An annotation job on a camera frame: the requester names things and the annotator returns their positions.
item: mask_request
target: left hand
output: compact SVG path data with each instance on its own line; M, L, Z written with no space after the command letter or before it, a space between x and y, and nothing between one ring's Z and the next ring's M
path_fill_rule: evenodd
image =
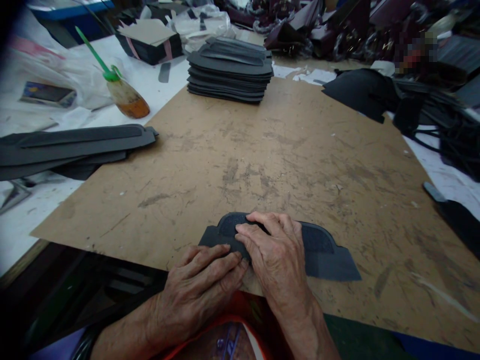
M151 298L147 339L157 350L191 338L228 304L248 268L229 245L191 246L170 270L165 289Z

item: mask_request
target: plastic squeeze bottle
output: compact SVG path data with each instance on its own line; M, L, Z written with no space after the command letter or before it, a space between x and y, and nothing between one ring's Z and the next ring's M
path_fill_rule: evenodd
M90 49L95 59L100 63L100 66L104 71L103 77L106 80L106 86L110 91L113 102L121 113L130 119L141 119L150 114L150 108L145 99L125 80L121 79L122 74L119 69L112 65L110 70L82 31L77 26L75 26L75 29L85 45Z

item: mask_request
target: stain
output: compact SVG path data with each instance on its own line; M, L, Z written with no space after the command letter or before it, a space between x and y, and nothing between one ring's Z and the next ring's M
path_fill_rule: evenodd
M225 185L234 184L237 182L235 176L237 175L237 171L239 170L239 161L236 158L229 158L228 163L226 165L226 169L223 171L223 183Z
M380 300L382 293L387 285L387 281L390 276L390 272L392 271L393 265L388 265L381 274L376 278L375 286L373 287L373 293L377 300Z
M230 134L230 132L234 129L234 122L233 121L230 121L230 123L225 127L225 128L221 128L219 131L221 133L221 135L226 138L228 134Z
M118 225L120 225L122 223L122 221L124 221L126 218L128 218L130 216L130 212L125 215L124 217L122 217L115 225L113 225L110 230L107 230L106 232L104 232L102 235L100 235L100 238L103 238L105 235L107 235L109 232L111 232L113 229L115 229Z
M405 262L403 263L403 265L405 266L405 268L410 272L410 273L414 273L414 274L418 274L418 271L417 269L415 268L415 265L414 265L414 261L409 258L407 260L405 260ZM414 281L413 282L415 285L417 285L419 288L422 288L422 290L424 290L426 292L426 294L428 295L428 297L430 298L430 304L433 308L436 307L435 305L435 301L434 301L434 296L432 295L432 291L430 290L430 288L428 286L426 286L425 284L422 284L422 283L419 283L418 281Z
M394 156L397 156L397 157L404 157L404 153L398 149L396 149L395 147L393 147L392 145L390 144L383 144L383 146L389 151L391 152L392 155Z
M339 141L343 146L349 148L349 149L355 149L352 145L350 145L348 142L343 141L340 139L338 136L335 137L336 141Z
M75 215L75 203L71 198L67 198L61 207L61 218L62 219L71 219Z
M242 191L239 189L230 189L225 186L217 186L217 189L221 190L221 194L225 199L226 203L232 206L237 205L237 201L242 195Z
M329 218L330 220L332 220L334 223L337 223L337 224L340 224L340 225L344 224L343 221L338 219L335 215L331 214L330 212L326 213L326 217Z
M148 199L142 201L141 203L138 204L138 208L145 209L146 207L149 207L150 205L155 204L157 201L162 200L162 199L168 199L171 196L166 194L166 193L160 193L155 196L151 196Z
M391 176L394 171L379 166L375 166L375 171L378 173L379 177L382 178L388 185L390 185L391 187L395 186L395 183L392 180Z
M385 325L387 325L388 327L390 327L391 329L397 331L398 329L400 329L400 326L399 324L397 324L397 322L395 320L391 320L389 318L385 318L383 317L382 318L382 321L385 323Z
M260 173L260 184L263 190L263 195L261 197L266 198L269 195L275 195L276 197L278 197L279 191L275 186L271 184L273 183L273 180L270 176L267 176L265 174L265 168L263 166L259 166L258 172Z
M377 177L375 176L375 174L373 174L371 171L367 170L362 166L358 166L356 164L354 165L345 164L345 167L346 167L346 175L350 179L352 179L354 182L363 186L363 188L367 191L370 191L370 188L365 182L365 179L371 180L374 183L377 181Z
M277 134L271 131L264 132L262 135L262 139L265 140L275 140L277 138Z
M413 228L413 232L413 241L420 247L420 251L433 261L448 294L465 309L470 310L470 306L464 297L462 284L467 283L470 285L470 289L479 292L476 281L470 278L461 266L445 254L435 236L426 235L416 227Z
M243 180L247 188L250 187L250 177L260 175L258 171L252 169L252 164L248 163L245 168L245 172L240 175L240 179Z
M415 266L414 266L414 261L412 259L407 259L405 260L405 262L403 263L403 265L405 265L405 268L410 272L410 273L416 273L417 270L415 270Z
M356 264L356 267L357 267L362 273L365 273L365 274L367 274L367 275L373 276L370 271L368 271L366 268L364 268L364 267L363 267L362 265L360 265L359 263Z
M187 153L189 151L192 151L193 148L195 147L195 145L196 145L195 141L193 141L191 138L186 138L181 143L180 151L184 152L184 153Z

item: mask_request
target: cardboard sheet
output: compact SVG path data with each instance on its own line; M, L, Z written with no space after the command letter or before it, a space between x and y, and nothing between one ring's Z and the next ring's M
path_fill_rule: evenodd
M360 270L308 279L325 313L480 352L480 263L390 120L273 78L260 105L183 89L149 125L155 144L102 166L32 235L169 270L228 212L287 212L328 230ZM251 269L243 289L261 294Z

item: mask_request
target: cutting knife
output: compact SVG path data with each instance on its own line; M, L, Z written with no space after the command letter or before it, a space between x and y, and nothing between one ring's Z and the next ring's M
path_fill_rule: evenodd
M435 200L436 209L441 217L480 260L480 221L461 203L446 199L431 183L424 182L423 188Z

